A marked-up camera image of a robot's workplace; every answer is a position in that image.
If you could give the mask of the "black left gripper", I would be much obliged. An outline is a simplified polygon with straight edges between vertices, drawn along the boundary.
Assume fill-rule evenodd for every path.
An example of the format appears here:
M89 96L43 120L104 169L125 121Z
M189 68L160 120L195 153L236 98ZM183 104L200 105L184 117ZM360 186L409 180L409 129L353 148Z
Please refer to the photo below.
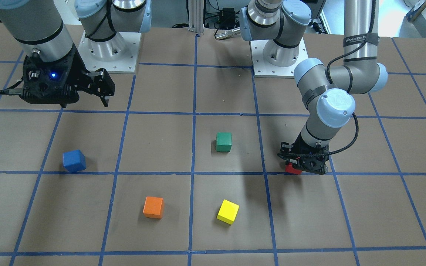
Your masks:
M289 144L286 142L281 142L280 146L280 158L291 162L294 160L297 162L299 158L303 155L309 155L306 158L316 158L321 160L321 157L311 157L311 155L316 154L324 154L329 152L329 145L322 145L321 143L318 143L313 146L309 146L302 138L301 133L298 135L294 143Z

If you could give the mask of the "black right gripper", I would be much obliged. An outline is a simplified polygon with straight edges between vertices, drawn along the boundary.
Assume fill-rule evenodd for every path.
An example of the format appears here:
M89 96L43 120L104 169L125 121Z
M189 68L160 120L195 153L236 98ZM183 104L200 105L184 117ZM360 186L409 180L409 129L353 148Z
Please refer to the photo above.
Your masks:
M70 69L70 84L77 91L98 96L104 107L109 105L109 97L115 94L115 83L105 68L90 72L86 69L75 44L70 50L73 62Z

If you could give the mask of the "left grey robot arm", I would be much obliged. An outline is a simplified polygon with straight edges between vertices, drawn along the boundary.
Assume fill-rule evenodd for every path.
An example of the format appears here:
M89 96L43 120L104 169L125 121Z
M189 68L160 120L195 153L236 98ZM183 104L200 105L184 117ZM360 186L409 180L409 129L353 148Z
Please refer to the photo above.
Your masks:
M311 9L300 0L251 0L240 10L243 40L267 40L263 56L279 67L290 66L299 52ZM294 79L309 118L293 144L283 144L278 157L287 162L326 161L329 143L350 118L354 94L382 89L388 78L377 62L378 2L345 2L344 54L327 65L316 58L300 62Z

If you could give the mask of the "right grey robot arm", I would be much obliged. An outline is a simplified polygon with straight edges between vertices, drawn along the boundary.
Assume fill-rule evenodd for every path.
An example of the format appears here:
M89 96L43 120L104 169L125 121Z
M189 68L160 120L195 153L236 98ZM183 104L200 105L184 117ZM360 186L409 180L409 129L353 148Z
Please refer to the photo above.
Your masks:
M84 28L78 47L52 0L0 0L0 20L26 56L22 77L0 95L18 96L29 104L76 103L79 91L100 98L107 107L115 83L107 62L136 62L139 42L124 34L149 32L149 0L76 0L76 15Z

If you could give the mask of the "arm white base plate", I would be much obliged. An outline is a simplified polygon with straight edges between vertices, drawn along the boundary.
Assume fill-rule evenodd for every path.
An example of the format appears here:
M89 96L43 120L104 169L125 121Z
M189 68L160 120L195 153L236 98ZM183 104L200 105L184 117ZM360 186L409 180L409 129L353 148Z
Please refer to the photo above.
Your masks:
M89 71L104 68L110 74L135 74L141 40L141 33L117 33L105 42L95 42L83 35L78 53Z
M295 68L308 59L305 42L294 48L279 47L273 40L250 41L254 76L258 78L293 79Z

